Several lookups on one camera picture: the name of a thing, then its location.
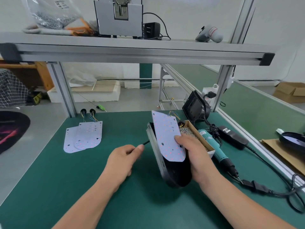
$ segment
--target person's right hand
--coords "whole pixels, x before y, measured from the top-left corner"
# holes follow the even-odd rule
[[[192,176],[201,188],[208,185],[211,178],[220,175],[205,147],[198,139],[182,134],[181,136],[175,136],[175,140],[189,151]]]

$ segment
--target plaid fabric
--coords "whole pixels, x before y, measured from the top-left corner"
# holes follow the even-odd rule
[[[25,105],[28,89],[8,69],[0,69],[0,108]]]

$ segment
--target clear plastic bag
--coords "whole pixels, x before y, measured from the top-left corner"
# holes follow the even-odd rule
[[[40,28],[60,30],[82,17],[72,0],[26,0],[26,2]]]

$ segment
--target label on plastic bag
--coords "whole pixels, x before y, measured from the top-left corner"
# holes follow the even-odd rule
[[[57,0],[55,4],[60,9],[69,9],[69,5],[64,0]]]

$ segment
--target electric screwdriver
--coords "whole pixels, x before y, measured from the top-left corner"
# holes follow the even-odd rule
[[[235,165],[232,161],[223,153],[220,149],[218,142],[212,137],[211,134],[205,129],[198,130],[200,135],[215,149],[214,157],[217,159],[219,164],[235,178],[238,177],[238,171],[235,169]]]

